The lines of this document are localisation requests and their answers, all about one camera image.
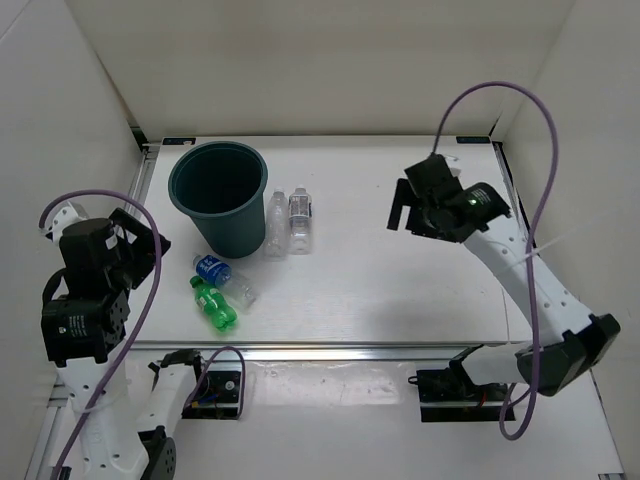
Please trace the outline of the green soda bottle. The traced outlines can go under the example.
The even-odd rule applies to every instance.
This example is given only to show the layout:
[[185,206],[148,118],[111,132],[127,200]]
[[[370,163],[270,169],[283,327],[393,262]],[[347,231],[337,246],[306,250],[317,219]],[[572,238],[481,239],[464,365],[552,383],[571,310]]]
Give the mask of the green soda bottle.
[[215,329],[225,332],[235,326],[237,313],[217,288],[199,276],[193,276],[189,283],[196,305]]

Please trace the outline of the clear labelled square bottle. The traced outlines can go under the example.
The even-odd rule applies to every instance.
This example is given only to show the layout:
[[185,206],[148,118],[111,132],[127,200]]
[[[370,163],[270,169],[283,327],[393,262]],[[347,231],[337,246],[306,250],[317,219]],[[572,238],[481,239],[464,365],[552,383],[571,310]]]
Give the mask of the clear labelled square bottle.
[[305,255],[312,244],[312,197],[303,185],[297,186],[288,200],[290,242],[289,252]]

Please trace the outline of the clear unlabelled plastic bottle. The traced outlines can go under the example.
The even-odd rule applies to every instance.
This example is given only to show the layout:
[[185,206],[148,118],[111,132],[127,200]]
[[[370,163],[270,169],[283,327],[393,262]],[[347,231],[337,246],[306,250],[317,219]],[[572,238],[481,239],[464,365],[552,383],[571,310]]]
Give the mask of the clear unlabelled plastic bottle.
[[270,260],[281,260],[289,249],[288,198],[282,188],[276,188],[266,211],[264,255]]

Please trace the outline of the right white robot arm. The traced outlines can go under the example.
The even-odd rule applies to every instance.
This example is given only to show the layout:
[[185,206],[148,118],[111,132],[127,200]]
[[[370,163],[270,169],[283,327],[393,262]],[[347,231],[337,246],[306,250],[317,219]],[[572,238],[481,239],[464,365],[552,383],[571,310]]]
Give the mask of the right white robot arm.
[[551,397],[596,365],[621,331],[574,297],[527,240],[501,195],[485,182],[468,188],[444,156],[430,154],[396,184],[387,227],[463,245],[494,275],[532,329],[528,344],[480,346],[450,361],[449,387],[470,400],[485,385],[520,383]]

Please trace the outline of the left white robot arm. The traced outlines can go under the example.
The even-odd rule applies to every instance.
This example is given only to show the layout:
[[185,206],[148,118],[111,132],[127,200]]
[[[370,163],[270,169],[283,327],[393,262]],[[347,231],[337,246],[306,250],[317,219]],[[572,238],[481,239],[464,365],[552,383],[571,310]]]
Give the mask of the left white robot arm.
[[164,428],[140,430],[123,365],[129,295],[171,243],[121,208],[88,217],[65,202],[46,237],[64,266],[42,292],[41,331],[48,359],[69,391],[86,479],[143,479],[167,444]]

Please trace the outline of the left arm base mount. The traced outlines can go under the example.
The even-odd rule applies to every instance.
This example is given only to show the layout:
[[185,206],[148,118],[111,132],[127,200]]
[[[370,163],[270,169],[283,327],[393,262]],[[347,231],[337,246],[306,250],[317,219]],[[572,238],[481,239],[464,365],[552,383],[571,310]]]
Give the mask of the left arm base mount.
[[243,371],[239,362],[213,364],[190,406],[183,411],[182,418],[238,420],[243,380]]

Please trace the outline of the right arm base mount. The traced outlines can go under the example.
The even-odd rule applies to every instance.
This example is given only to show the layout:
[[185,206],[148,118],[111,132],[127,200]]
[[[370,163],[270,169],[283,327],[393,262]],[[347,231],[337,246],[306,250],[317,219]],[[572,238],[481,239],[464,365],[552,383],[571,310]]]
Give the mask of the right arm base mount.
[[417,370],[407,379],[418,390],[422,423],[498,422],[506,384],[466,388],[449,369]]

